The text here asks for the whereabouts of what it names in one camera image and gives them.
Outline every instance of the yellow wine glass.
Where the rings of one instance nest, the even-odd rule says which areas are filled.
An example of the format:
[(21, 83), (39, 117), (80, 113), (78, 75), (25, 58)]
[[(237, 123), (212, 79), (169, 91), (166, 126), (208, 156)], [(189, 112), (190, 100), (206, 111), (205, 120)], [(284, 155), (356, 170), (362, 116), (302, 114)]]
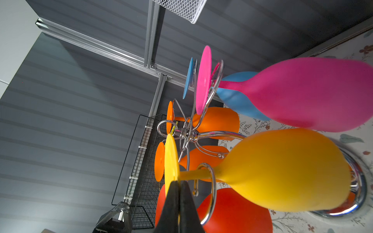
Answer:
[[(179, 170), (173, 136), (165, 146), (166, 193), (174, 180), (209, 179), (208, 170)], [(238, 143), (218, 166), (217, 179), (249, 201), (284, 211), (329, 210), (350, 192), (348, 163), (327, 137), (308, 129), (265, 131)]]

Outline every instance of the striped gray wall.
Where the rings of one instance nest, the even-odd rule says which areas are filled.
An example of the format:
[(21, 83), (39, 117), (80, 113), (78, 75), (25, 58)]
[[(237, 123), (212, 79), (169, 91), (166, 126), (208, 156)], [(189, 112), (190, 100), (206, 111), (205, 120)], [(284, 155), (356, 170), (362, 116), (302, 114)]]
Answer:
[[(157, 79), (40, 35), (0, 100), (0, 232), (92, 232)], [(123, 199), (135, 134), (114, 203)]]
[(42, 18), (144, 57), (149, 0), (26, 1)]
[(372, 16), (368, 0), (208, 0), (195, 25), (166, 11), (155, 62), (186, 73), (210, 45), (226, 75), (261, 71)]
[[(27, 0), (48, 20), (144, 56), (148, 0)], [(186, 74), (210, 45), (225, 74), (260, 71), (373, 16), (370, 0), (208, 0), (196, 24), (166, 10), (155, 62)]]

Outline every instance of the metal bracket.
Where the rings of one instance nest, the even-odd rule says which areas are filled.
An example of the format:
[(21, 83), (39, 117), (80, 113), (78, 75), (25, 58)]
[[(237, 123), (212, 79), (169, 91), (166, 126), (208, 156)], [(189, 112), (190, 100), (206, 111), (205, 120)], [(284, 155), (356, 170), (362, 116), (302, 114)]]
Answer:
[(150, 68), (153, 55), (154, 40), (156, 38), (159, 16), (159, 4), (149, 0), (148, 23), (146, 27), (144, 66)]
[(161, 100), (164, 84), (166, 82), (167, 76), (164, 74), (159, 75), (158, 85), (156, 92), (154, 94), (153, 102), (151, 103), (149, 117), (157, 114), (159, 101)]

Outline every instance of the plastic wine glass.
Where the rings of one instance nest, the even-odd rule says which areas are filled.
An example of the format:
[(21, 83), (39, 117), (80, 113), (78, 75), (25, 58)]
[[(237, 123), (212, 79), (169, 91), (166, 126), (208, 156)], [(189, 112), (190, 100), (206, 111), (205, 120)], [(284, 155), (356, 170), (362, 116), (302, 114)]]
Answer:
[[(166, 193), (171, 181), (210, 178), (206, 169), (180, 172), (171, 134), (164, 164)], [(346, 200), (351, 184), (349, 166), (339, 148), (322, 134), (300, 128), (243, 139), (213, 172), (249, 201), (284, 212), (336, 208)]]
[[(198, 125), (200, 120), (200, 115), (195, 114), (193, 116), (193, 127)], [(173, 101), (169, 102), (168, 110), (167, 110), (167, 120), (176, 120), (184, 122), (184, 117), (175, 117), (174, 110), (173, 110)], [(171, 132), (172, 124), (166, 123), (167, 133)], [(203, 121), (197, 128), (198, 132), (210, 132), (210, 131), (230, 131), (238, 133), (239, 131), (239, 116), (238, 113), (233, 111), (230, 108), (222, 108), (222, 107), (209, 107), (206, 111), (206, 114), (203, 118)], [(212, 137), (213, 139), (220, 139), (220, 140), (233, 140), (232, 138), (215, 136)]]
[[(190, 163), (189, 163), (189, 170), (197, 170), (198, 165), (201, 163), (207, 163), (211, 167), (216, 167), (224, 160), (226, 154), (229, 151), (227, 148), (222, 146), (202, 146), (201, 148), (195, 148), (190, 151)], [(180, 163), (185, 169), (187, 168), (188, 158), (184, 156), (181, 158)], [(203, 181), (211, 182), (211, 179), (202, 179)]]
[(373, 67), (357, 60), (289, 59), (219, 88), (241, 92), (266, 117), (295, 127), (343, 132), (373, 116)]
[[(210, 194), (198, 207), (200, 219), (208, 211), (211, 197)], [(206, 233), (273, 233), (269, 210), (245, 199), (232, 188), (217, 190), (214, 212), (203, 228)]]

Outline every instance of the white wall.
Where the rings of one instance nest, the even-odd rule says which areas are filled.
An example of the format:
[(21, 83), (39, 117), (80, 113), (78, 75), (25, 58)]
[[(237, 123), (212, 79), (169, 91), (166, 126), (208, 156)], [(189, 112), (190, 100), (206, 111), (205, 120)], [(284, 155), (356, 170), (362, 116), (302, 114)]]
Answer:
[(0, 98), (41, 33), (25, 0), (0, 0)]

